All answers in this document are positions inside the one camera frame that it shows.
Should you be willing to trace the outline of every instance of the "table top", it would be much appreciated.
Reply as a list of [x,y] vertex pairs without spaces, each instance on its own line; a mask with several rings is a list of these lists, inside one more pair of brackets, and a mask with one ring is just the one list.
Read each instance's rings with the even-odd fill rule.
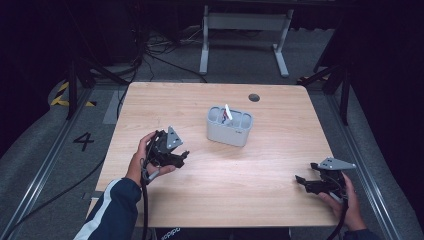
[[[248,96],[257,94],[258,102]],[[244,147],[207,139],[212,106],[228,104],[254,118]],[[173,126],[190,151],[185,165],[147,186],[151,227],[328,226],[337,220],[295,175],[332,156],[302,86],[132,83],[96,187],[125,175],[140,138]],[[143,201],[137,226],[142,226]]]

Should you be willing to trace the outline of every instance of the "metal stand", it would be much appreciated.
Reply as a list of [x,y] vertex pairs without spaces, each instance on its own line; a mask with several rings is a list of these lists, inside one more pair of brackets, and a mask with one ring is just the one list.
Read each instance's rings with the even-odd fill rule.
[[288,77],[289,72],[281,53],[287,32],[290,27],[293,10],[287,14],[241,14],[241,13],[209,13],[208,6],[205,6],[203,16],[203,46],[200,57],[200,74],[208,71],[209,58],[209,29],[242,29],[242,30],[263,30],[280,31],[280,41],[273,45],[275,58],[278,63],[282,77]]

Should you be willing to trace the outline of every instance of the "table leg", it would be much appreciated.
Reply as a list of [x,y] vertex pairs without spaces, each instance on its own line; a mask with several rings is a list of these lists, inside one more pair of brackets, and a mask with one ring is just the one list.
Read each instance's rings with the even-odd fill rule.
[[209,9],[208,6],[205,6],[205,12],[203,15],[203,46],[202,46],[202,56],[200,57],[200,74],[206,74],[208,72],[208,58],[209,58],[209,25],[208,25],[208,15]]

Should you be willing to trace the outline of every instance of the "gray metal bracket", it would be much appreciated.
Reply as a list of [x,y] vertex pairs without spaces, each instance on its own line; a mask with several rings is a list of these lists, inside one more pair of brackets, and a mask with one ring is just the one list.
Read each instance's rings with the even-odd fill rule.
[[326,170],[345,170],[345,169],[354,169],[356,165],[353,163],[347,163],[342,160],[328,157],[320,164],[318,164],[318,168],[326,169]]
[[168,136],[166,139],[166,147],[168,149],[176,148],[183,144],[183,141],[178,136],[178,134],[175,132],[174,128],[172,126],[168,127]]

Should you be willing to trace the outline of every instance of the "yellow tape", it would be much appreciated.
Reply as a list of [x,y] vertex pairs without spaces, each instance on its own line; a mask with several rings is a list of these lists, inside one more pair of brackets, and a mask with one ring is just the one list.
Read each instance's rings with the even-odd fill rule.
[[[51,106],[53,105],[60,105],[60,106],[69,106],[69,101],[67,100],[61,100],[63,93],[66,91],[66,89],[69,87],[69,82],[65,80],[63,82],[62,86],[60,86],[59,90],[56,93],[56,97],[53,99],[52,103],[50,103]],[[85,106],[87,107],[95,107],[97,105],[97,102],[94,101],[88,101]]]

